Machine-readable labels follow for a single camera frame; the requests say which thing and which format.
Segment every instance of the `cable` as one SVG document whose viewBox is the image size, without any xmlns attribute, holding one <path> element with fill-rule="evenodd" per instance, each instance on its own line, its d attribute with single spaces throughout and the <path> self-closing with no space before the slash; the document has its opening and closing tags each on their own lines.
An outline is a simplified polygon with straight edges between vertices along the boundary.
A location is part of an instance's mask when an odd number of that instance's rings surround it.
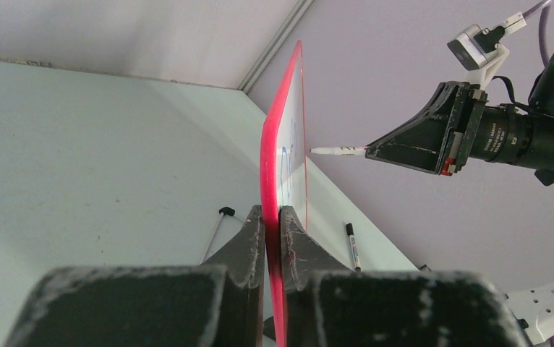
<svg viewBox="0 0 554 347">
<path fill-rule="evenodd" d="M 218 221 L 216 222 L 215 228 L 213 228 L 213 233 L 211 233 L 211 238 L 209 239 L 209 243 L 207 243 L 207 246 L 205 246 L 205 249 L 203 250 L 203 255 L 200 258 L 200 264 L 204 263 L 205 258 L 207 257 L 207 253 L 209 253 L 209 248 L 211 247 L 211 244 L 213 243 L 214 238 L 216 237 L 216 234 L 218 233 L 218 228 L 220 225 L 221 220 L 224 218 L 224 216 L 234 216 L 235 212 L 232 208 L 225 206 L 222 207 L 219 210 L 218 214 Z"/>
<path fill-rule="evenodd" d="M 532 88 L 530 88 L 530 93 L 528 94 L 528 100 L 530 100 L 530 97 L 532 96 L 532 92 L 534 92 L 534 89 L 539 84 L 539 80 L 541 80 L 541 75 L 542 74 L 543 73 L 540 73 L 539 76 L 537 76 L 537 78 L 534 79 L 534 83 L 532 84 Z"/>
<path fill-rule="evenodd" d="M 511 83 L 511 80 L 505 76 L 494 76 L 492 77 L 493 80 L 501 80 L 503 83 L 505 83 L 505 87 L 507 88 L 507 94 L 509 95 L 509 100 L 512 104 L 516 105 L 516 93 L 513 90 L 513 83 Z"/>
<path fill-rule="evenodd" d="M 524 20 L 528 20 L 535 15 L 538 11 L 541 11 L 541 18 L 539 18 L 539 52 L 541 53 L 541 61 L 543 66 L 546 67 L 550 63 L 550 54 L 547 52 L 547 18 L 550 16 L 550 8 L 552 7 L 552 0 L 543 0 L 525 11 L 522 14 Z"/>
<path fill-rule="evenodd" d="M 550 63 L 550 54 L 547 52 L 547 18 L 550 16 L 551 7 L 552 5 L 548 4 L 541 11 L 541 18 L 539 19 L 539 51 L 544 67 Z"/>
<path fill-rule="evenodd" d="M 534 5 L 530 9 L 526 10 L 522 14 L 522 17 L 524 17 L 524 20 L 528 20 L 530 17 L 534 16 L 534 14 L 536 14 L 538 11 L 544 9 L 545 7 L 550 6 L 551 3 L 552 3 L 552 0 L 540 1 L 538 4 Z"/>
</svg>

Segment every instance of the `white bracket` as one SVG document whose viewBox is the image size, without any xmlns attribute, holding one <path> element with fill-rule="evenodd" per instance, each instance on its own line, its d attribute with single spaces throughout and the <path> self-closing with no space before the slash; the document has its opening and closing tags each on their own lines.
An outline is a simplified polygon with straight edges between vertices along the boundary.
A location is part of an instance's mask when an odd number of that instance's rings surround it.
<svg viewBox="0 0 554 347">
<path fill-rule="evenodd" d="M 503 37 L 506 37 L 525 27 L 526 20 L 524 20 L 522 13 L 518 12 L 497 25 L 497 27 L 498 26 L 505 28 L 505 34 Z M 496 51 L 493 51 L 490 54 L 485 54 L 481 51 L 479 53 L 485 56 L 487 63 L 480 69 L 467 72 L 466 81 L 471 84 L 480 85 L 480 89 L 485 90 L 490 81 L 492 81 L 492 78 L 498 72 L 500 66 L 503 65 L 505 59 L 509 56 L 509 50 L 500 43 L 497 43 Z"/>
<path fill-rule="evenodd" d="M 492 78 L 498 72 L 500 66 L 503 65 L 509 56 L 509 50 L 503 45 L 498 46 L 493 53 L 495 53 L 494 57 L 491 58 L 484 67 L 466 73 L 466 82 L 472 85 L 480 85 L 481 90 L 486 89 L 487 85 L 490 84 L 490 81 L 492 81 Z"/>
<path fill-rule="evenodd" d="M 524 329 L 535 345 L 554 336 L 554 283 L 507 293 L 507 305 L 516 318 L 526 320 Z"/>
</svg>

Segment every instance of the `white wall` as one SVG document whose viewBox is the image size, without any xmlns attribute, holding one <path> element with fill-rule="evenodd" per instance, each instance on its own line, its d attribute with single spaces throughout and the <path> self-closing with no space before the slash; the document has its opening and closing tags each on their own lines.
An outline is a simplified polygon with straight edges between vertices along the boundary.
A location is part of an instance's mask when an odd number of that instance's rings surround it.
<svg viewBox="0 0 554 347">
<path fill-rule="evenodd" d="M 0 0 L 0 58 L 236 88 L 296 0 Z"/>
<path fill-rule="evenodd" d="M 219 208 L 260 201 L 263 119 L 233 90 L 0 63 L 0 343 L 53 267 L 197 264 Z M 351 266 L 352 222 L 365 270 L 415 269 L 308 170 L 311 236 Z"/>
<path fill-rule="evenodd" d="M 465 27 L 498 24 L 537 0 L 318 1 L 250 97 L 268 110 L 303 41 L 307 144 L 366 145 L 409 120 L 439 82 L 465 70 L 446 43 Z M 500 73 L 526 101 L 542 70 L 537 22 L 503 42 Z M 554 2 L 548 25 L 554 50 Z M 493 82 L 490 104 L 506 102 Z M 554 186 L 531 170 L 469 160 L 451 178 L 363 158 L 311 157 L 409 259 L 433 270 L 474 270 L 503 290 L 554 281 Z"/>
</svg>

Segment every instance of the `purple cable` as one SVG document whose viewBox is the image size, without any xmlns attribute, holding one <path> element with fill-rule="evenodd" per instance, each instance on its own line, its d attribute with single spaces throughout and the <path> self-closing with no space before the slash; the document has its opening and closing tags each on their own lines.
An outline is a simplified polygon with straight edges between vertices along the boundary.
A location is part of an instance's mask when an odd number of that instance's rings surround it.
<svg viewBox="0 0 554 347">
<path fill-rule="evenodd" d="M 525 11 L 525 13 L 522 14 L 522 17 L 524 17 L 525 20 L 528 20 L 530 17 L 532 17 L 533 14 L 537 13 L 540 9 L 544 9 L 547 6 L 550 6 L 550 3 L 552 0 L 543 0 L 540 1 L 538 4 L 531 7 L 529 10 Z"/>
<path fill-rule="evenodd" d="M 547 52 L 547 18 L 550 16 L 550 8 L 552 4 L 548 4 L 541 11 L 541 18 L 539 19 L 539 51 L 541 53 L 541 60 L 543 66 L 546 67 L 550 63 L 550 54 Z"/>
</svg>

